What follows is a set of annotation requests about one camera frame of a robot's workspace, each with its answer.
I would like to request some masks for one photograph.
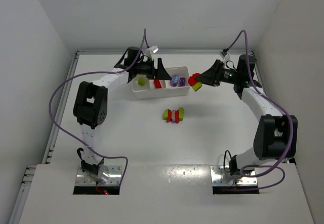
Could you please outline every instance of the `cable connector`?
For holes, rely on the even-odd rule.
[[[153,55],[158,51],[157,46],[151,46],[145,51],[145,55],[148,56],[151,60],[153,60]]]
[[[222,49],[221,52],[219,53],[219,55],[223,58],[224,63],[226,63],[231,59],[231,54],[228,53],[228,50],[229,49]]]

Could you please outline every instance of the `metal mounting plate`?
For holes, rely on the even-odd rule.
[[[122,166],[107,166],[109,170],[109,181],[106,184],[100,184],[102,187],[118,187],[120,183],[120,178],[122,177]],[[81,167],[78,167],[75,186],[76,187],[94,187],[96,181],[94,178],[91,178],[89,174],[82,170]]]
[[[242,177],[233,175],[231,176],[224,170],[223,166],[211,166],[212,185],[213,187],[257,187],[258,181],[256,177]]]

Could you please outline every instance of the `white wall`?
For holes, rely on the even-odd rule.
[[[163,49],[228,46],[245,28],[255,46],[279,0],[39,0],[72,51],[124,49],[143,28]],[[236,48],[243,48],[240,41]]]
[[[298,118],[297,168],[318,224],[324,223],[323,5],[281,0],[257,49],[267,92]]]
[[[70,60],[38,0],[0,0],[1,224],[9,221],[26,165],[42,161],[52,126],[48,101]]]

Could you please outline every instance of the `purple block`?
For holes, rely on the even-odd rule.
[[[179,77],[178,75],[174,75],[170,81],[171,86],[177,86],[179,82]]]
[[[171,121],[172,121],[172,123],[175,123],[176,122],[176,110],[172,110],[172,113],[171,113]]]
[[[186,85],[186,81],[185,81],[184,77],[180,77],[179,86],[185,86],[185,85]]]

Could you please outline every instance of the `red block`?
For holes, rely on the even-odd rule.
[[[171,121],[171,115],[172,115],[172,111],[169,109],[169,110],[168,110],[167,123],[169,123],[169,122]]]
[[[179,118],[179,110],[176,111],[176,123],[180,122],[180,118]]]
[[[200,73],[195,73],[195,74],[193,74],[191,77],[189,77],[189,79],[188,79],[188,84],[189,84],[190,86],[194,86],[194,85],[196,85],[196,83],[197,83],[198,81],[196,81],[195,78],[198,77],[199,75],[200,75]]]
[[[160,81],[157,79],[154,80],[154,86],[155,88],[162,88]]]

